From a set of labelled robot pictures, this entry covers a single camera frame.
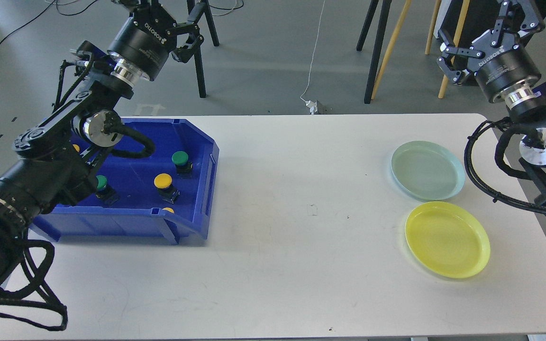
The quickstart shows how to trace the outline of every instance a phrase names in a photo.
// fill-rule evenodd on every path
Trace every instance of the light blue plate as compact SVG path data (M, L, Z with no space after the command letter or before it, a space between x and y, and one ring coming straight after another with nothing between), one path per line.
M448 149L427 141L400 145L391 158L393 177L416 199L444 200L461 192L464 169Z

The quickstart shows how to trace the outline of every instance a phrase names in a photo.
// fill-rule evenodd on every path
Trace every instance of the black chair leg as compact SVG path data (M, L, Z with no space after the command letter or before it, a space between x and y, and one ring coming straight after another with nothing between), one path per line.
M366 41L366 36L368 35L368 31L370 30L370 25L372 24L372 19L378 5L379 0L370 0L370 7L368 8L368 13L366 13L366 20L364 20L364 26L362 26L362 32L359 35L357 47L355 48L358 51L361 51L364 47L364 41Z
M189 10L189 13L193 10L193 7L195 7L195 0L187 0L187 9ZM197 88L199 89L199 97L201 99L205 99L206 94L206 80L203 75L203 62L201 61L201 47L197 48L197 51L195 52L195 55L193 56L193 59L195 60L195 74L197 75Z
M368 82L366 83L366 94L364 95L365 104L370 104L372 101L372 91L374 89L374 82L376 80L376 74L379 68L379 60L381 60L383 39L385 37L386 24L390 9L391 0L383 0L381 17L379 18L379 27L376 31L376 40L374 41L374 50L372 52L372 61L370 62L370 72L368 72Z
M214 17L212 16L212 9L208 0L202 0L206 4L206 21L208 22L208 29L210 30L210 36L212 37L212 43L214 46L220 45L218 41L218 33L216 33L216 26L214 26Z

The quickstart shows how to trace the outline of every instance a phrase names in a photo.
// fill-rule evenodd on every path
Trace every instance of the plate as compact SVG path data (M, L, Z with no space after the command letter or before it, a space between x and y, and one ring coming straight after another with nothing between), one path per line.
M490 259L490 240L481 223L443 201L424 203L410 213L406 240L420 263L446 277L474 276Z
M444 200L461 192L464 168L448 149L427 141L399 146L391 158L393 177L416 199Z

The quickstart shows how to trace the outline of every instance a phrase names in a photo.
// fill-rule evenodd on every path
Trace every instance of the white cable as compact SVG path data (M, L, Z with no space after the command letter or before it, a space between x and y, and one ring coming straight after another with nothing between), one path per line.
M226 13L223 13L223 14L213 14L212 17L223 17L231 12L233 12L234 10L237 9L237 0L236 0L236 4L233 5L233 7L231 7L230 11L226 12Z
M326 5L326 0L323 0L323 4L321 5L321 13L319 14L319 24L317 24L317 37L315 38L315 46L313 47L313 55L311 56L311 63L309 65L309 78L307 79L307 87L305 88L305 91L303 91L303 94L300 96L300 99L305 102L305 104L308 103L308 101L305 101L303 99L303 96L305 93L307 93L307 89L309 89L310 84L310 71L313 67L313 60L315 59L315 50L317 48L317 40L319 40L319 28L321 27L321 16L323 15L323 7Z

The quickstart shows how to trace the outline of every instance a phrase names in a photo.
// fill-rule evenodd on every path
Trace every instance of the yellow plate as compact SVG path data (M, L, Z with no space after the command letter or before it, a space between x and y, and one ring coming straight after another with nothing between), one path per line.
M410 213L406 240L416 259L446 277L474 276L490 259L490 240L481 223L442 201L424 203Z

